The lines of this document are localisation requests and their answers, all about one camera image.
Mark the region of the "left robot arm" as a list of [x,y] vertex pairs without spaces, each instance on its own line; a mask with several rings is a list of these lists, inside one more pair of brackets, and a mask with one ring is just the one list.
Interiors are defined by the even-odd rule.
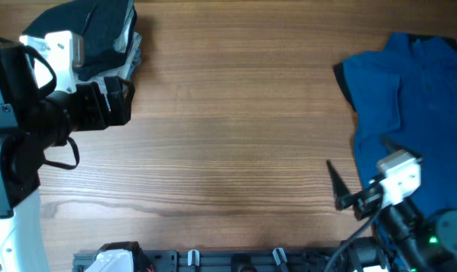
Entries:
[[74,131],[100,131],[131,118],[135,89],[107,76],[105,89],[79,84],[82,38],[0,37],[0,271],[47,271],[40,224],[39,169],[49,147],[73,146]]

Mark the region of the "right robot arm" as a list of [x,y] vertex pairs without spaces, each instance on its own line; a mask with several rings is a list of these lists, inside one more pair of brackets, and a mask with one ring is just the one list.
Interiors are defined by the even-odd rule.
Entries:
[[410,271],[457,271],[457,209],[440,209],[428,218],[410,199],[421,186],[420,154],[382,138],[388,155],[377,163],[378,174],[369,187],[351,193],[332,162],[326,163],[332,182],[335,207],[353,209],[364,224],[345,240],[329,259],[331,270],[358,236],[378,224],[395,246]]

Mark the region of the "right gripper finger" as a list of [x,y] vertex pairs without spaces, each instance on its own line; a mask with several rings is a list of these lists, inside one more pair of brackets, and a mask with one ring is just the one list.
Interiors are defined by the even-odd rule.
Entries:
[[329,176],[332,182],[332,190],[335,199],[335,206],[351,206],[352,194],[343,182],[341,176],[337,173],[330,160],[326,161]]
[[391,140],[386,135],[382,135],[380,137],[380,139],[381,139],[382,145],[384,146],[384,148],[386,149],[388,154],[396,153],[397,151],[402,149],[402,147],[399,144],[397,144],[396,142]]

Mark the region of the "black shorts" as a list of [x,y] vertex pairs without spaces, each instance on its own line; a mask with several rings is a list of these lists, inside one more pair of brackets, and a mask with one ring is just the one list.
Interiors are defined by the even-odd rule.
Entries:
[[43,38],[50,32],[68,30],[80,35],[84,64],[74,72],[87,82],[125,64],[136,21],[134,0],[75,0],[44,11],[23,34]]

